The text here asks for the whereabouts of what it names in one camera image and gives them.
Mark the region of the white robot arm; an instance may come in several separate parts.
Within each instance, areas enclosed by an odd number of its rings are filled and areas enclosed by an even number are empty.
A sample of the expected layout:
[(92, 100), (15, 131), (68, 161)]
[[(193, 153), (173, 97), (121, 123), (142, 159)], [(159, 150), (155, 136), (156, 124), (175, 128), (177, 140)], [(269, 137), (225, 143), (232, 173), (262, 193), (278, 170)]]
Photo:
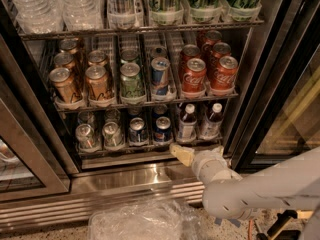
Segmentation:
[(312, 211), (299, 240), (320, 240), (320, 148), (241, 176), (229, 168), (223, 148), (196, 151), (172, 143), (170, 153), (192, 169), (204, 190), (202, 204), (221, 219), (246, 220), (256, 209)]

